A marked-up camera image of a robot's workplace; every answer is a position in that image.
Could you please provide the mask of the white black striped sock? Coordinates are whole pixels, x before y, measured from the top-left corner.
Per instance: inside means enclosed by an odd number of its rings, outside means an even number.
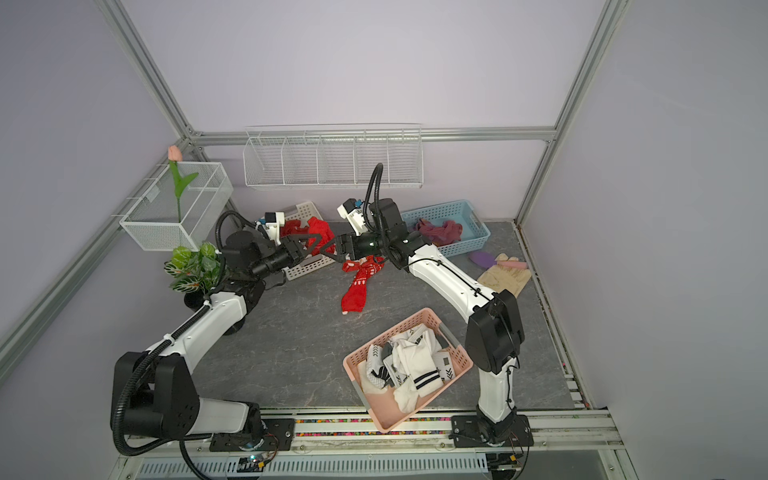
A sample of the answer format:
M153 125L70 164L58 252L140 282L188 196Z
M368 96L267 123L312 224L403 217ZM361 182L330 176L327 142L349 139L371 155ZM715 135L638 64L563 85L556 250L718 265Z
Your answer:
M400 384L394 390L399 410L411 413L417 403L443 386L443 381L432 360L440 350L434 331L424 324L397 334L389 340L392 347L392 366Z

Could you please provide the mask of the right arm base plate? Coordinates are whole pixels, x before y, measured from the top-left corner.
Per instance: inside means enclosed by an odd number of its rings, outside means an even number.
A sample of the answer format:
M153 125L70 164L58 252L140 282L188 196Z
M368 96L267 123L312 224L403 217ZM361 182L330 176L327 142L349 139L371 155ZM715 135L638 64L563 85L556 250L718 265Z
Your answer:
M457 448L527 448L534 444L528 417L515 412L496 423L481 413L454 415L451 417L449 438Z

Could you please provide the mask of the pink purple yellow sock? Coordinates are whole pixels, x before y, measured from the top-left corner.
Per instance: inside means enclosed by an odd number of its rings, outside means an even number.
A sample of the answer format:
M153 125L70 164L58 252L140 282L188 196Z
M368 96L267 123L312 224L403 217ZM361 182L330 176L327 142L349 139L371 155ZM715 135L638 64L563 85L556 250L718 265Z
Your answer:
M441 247L459 242L463 225L453 220L445 220L442 225L435 225L421 218L416 224L416 230L432 244Z

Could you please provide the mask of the white sock grey emblem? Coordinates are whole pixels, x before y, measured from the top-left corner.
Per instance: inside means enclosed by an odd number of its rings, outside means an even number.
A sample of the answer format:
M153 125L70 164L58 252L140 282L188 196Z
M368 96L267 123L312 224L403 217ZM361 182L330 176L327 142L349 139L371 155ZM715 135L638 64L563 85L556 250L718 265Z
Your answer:
M432 360L443 382L450 382L455 378L455 369L450 352L447 349L435 352Z

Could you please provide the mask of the plain red fleece sock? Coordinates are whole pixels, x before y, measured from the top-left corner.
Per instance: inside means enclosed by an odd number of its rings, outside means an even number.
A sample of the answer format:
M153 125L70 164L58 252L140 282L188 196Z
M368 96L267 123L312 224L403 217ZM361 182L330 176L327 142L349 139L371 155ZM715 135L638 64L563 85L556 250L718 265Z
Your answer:
M312 235L305 241L307 248L311 249L313 256L320 253L320 247L328 243L334 238L333 231L330 225L315 216L310 217L308 220L303 221L299 219L287 220L285 225L280 229L280 237L286 237L289 235Z

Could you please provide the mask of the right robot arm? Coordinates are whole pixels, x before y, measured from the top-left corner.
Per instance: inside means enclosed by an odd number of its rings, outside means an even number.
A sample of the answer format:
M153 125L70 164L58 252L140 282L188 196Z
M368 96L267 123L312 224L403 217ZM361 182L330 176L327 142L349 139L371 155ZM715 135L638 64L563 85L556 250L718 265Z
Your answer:
M525 340L517 299L507 290L497 293L481 285L421 233L408 230L396 203L380 197L383 170L381 163L374 167L359 207L353 199L339 207L354 232L334 239L336 251L342 260L381 257L424 281L456 309L467 324L464 349L479 369L474 439L501 444L524 426L513 399L513 370Z

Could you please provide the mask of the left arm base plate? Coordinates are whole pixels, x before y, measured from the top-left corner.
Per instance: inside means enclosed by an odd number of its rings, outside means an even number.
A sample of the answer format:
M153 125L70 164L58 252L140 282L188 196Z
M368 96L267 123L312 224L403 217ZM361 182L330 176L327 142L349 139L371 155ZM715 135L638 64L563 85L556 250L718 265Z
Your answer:
M277 417L261 420L253 432L214 434L209 444L211 452L280 452L291 448L296 421Z

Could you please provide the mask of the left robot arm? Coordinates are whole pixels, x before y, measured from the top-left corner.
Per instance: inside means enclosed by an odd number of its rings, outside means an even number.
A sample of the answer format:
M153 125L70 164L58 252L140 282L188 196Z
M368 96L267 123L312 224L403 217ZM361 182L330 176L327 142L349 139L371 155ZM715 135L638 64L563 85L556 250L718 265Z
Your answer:
M218 267L195 313L156 344L127 352L115 364L110 429L122 455L215 435L239 436L241 449L256 450L268 435L257 404L203 398L192 374L211 347L257 306L267 278L301 264L320 238L282 235L277 212L263 222L240 217L242 229L223 238L222 224L238 215L228 210L216 221L212 257Z

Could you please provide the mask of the white sock black pattern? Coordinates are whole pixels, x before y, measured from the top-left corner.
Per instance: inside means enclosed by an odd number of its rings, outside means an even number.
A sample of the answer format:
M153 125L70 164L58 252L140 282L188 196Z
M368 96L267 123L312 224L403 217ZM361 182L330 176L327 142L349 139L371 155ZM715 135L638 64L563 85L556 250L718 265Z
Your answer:
M390 383L390 374L383 362L383 349L376 344L368 347L366 359L358 364L360 385L365 394L383 394Z

